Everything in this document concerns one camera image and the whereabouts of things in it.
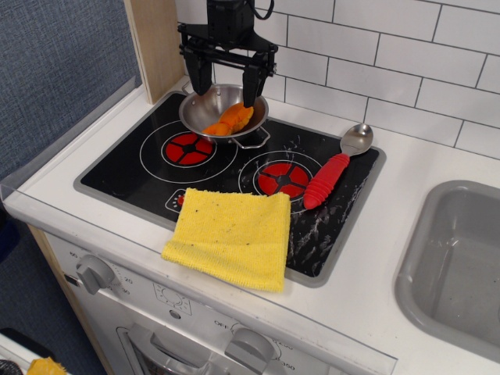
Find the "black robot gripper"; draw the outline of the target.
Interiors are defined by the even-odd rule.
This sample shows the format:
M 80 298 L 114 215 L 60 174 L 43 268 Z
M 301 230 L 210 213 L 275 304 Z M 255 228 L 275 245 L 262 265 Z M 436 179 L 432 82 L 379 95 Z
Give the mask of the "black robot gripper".
M 275 2 L 260 14 L 254 1 L 207 1 L 207 22 L 182 23 L 180 54 L 191 85 L 198 95 L 212 86 L 212 64 L 243 69 L 243 101 L 252 107 L 262 94 L 267 77 L 276 73 L 278 47 L 254 30 L 256 20 L 268 20 Z

